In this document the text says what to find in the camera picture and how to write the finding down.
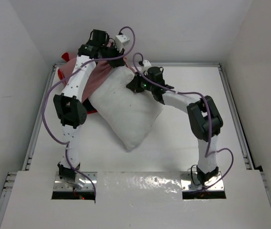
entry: rectangular slot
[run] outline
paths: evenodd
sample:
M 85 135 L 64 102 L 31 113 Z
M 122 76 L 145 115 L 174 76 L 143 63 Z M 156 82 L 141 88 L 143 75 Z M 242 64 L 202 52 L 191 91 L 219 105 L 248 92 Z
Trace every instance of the rectangular slot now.
M 92 180 L 96 187 L 97 173 L 83 173 Z M 57 172 L 51 199 L 95 200 L 93 185 L 89 180 L 79 174 L 76 175 L 75 182 L 71 182 L 63 178 L 60 179 L 59 173 Z
M 199 184 L 197 179 L 197 172 L 192 173 L 193 181 L 195 184 Z M 226 199 L 224 183 L 220 180 L 214 186 L 208 188 L 206 191 L 199 192 L 201 186 L 197 186 L 191 179 L 190 172 L 181 172 L 181 187 L 183 199 Z M 215 177 L 212 177 L 209 181 L 205 182 L 206 186 L 210 186 L 222 178 L 221 172 Z
M 95 200 L 94 192 L 53 192 L 51 199 Z

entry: white pillow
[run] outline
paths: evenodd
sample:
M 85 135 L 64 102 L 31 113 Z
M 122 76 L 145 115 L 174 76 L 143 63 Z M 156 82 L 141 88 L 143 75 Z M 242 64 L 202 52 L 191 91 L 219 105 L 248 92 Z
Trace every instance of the white pillow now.
M 122 66 L 113 69 L 89 101 L 111 126 L 127 149 L 139 145 L 162 111 L 151 92 L 133 93 L 126 85 L 134 73 Z

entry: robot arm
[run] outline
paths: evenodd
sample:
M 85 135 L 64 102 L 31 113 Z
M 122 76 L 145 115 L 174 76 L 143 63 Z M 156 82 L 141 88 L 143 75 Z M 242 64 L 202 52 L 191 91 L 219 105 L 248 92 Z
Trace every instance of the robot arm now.
M 142 66 L 142 74 L 144 74 L 149 80 L 163 87 L 173 89 L 172 86 L 166 85 L 163 80 L 163 68 L 155 66 L 152 67 L 150 62 L 147 60 L 144 60 L 139 64 Z M 208 147 L 209 123 L 207 117 L 203 116 L 203 113 L 206 112 L 206 107 L 202 99 L 195 101 L 188 95 L 176 94 L 163 90 L 162 88 L 149 83 L 141 77 L 139 73 L 135 73 L 134 79 L 127 85 L 127 88 L 136 93 L 140 93 L 145 90 L 150 91 L 156 101 L 164 105 L 173 106 L 187 113 L 191 124 L 191 130 L 198 139 L 198 180 L 202 185 L 204 185 L 206 181 L 218 174 L 219 168 L 217 166 L 216 154 L 213 152 L 216 152 L 217 139 L 220 133 L 220 128 L 223 126 L 223 120 L 210 96 L 206 96 L 205 99 L 211 112 L 212 138 L 208 153 L 206 153 Z
M 87 117 L 87 111 L 81 103 L 81 98 L 89 76 L 96 67 L 95 62 L 90 62 L 85 66 L 83 64 L 100 57 L 113 58 L 122 56 L 124 47 L 129 43 L 130 39 L 119 33 L 113 40 L 114 43 L 108 45 L 109 35 L 105 31 L 93 30 L 88 42 L 78 49 L 73 70 L 73 73 L 76 71 L 77 73 L 69 80 L 61 94 L 55 95 L 53 99 L 57 116 L 62 124 L 64 141 L 69 142 L 67 148 L 69 158 L 64 155 L 58 163 L 59 175 L 71 181 L 75 180 L 75 172 L 71 169 L 67 159 L 73 168 L 80 166 L 77 146 L 80 127 Z M 113 68 L 125 65 L 123 58 L 111 60 L 108 63 Z

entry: pink cloth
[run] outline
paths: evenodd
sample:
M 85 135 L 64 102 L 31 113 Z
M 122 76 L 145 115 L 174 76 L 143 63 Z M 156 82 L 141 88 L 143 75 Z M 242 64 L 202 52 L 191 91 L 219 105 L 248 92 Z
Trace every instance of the pink cloth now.
M 76 58 L 73 58 L 70 61 L 68 61 L 64 66 L 60 67 L 60 71 L 63 74 L 63 77 L 69 76 L 72 74 L 75 64 L 76 64 Z M 135 72 L 134 69 L 131 68 L 130 66 L 127 65 L 127 67 L 131 69 L 133 72 Z M 112 70 L 112 67 L 108 64 L 107 61 L 99 61 L 97 63 L 96 67 L 94 68 L 91 75 L 89 76 L 88 82 L 83 90 L 82 100 L 81 100 L 82 103 L 87 98 L 89 98 L 94 93 L 94 91 L 97 88 L 99 88 L 100 85 L 103 84 L 103 82 L 105 82 L 111 70 Z

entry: white wall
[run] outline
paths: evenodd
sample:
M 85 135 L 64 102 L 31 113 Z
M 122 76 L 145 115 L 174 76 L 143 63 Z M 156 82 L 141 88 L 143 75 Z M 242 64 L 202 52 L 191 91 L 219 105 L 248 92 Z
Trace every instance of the white wall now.
M 271 0 L 255 0 L 225 65 L 246 137 L 271 194 Z
M 20 170 L 48 68 L 8 0 L 0 0 L 0 194 Z
M 131 26 L 150 61 L 221 62 L 252 0 L 10 0 L 49 64 L 85 43 L 92 29 Z

